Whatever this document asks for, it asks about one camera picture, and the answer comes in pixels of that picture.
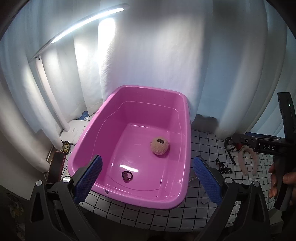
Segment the person's right hand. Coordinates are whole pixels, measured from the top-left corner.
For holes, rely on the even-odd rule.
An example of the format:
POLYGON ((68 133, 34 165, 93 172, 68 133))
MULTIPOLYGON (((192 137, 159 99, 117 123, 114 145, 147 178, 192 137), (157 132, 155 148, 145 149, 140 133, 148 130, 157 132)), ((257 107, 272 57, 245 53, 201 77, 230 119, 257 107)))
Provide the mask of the person's right hand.
MULTIPOLYGON (((276 177, 276 171, 275 171, 274 163, 271 165, 268 172, 271 174, 271 188, 269 190, 268 196, 269 196, 269 198, 272 198, 272 197, 276 197, 276 195, 278 193, 278 189, 277 189, 278 180, 277 180, 277 177, 276 177)), ((292 191, 290 202, 291 202, 291 204, 294 204, 295 199, 296 199, 296 190, 295 190, 296 173, 292 172, 292 173, 285 174, 284 177, 283 177, 283 182, 285 184, 287 184, 287 185, 292 185, 293 186, 293 191, 292 191)))

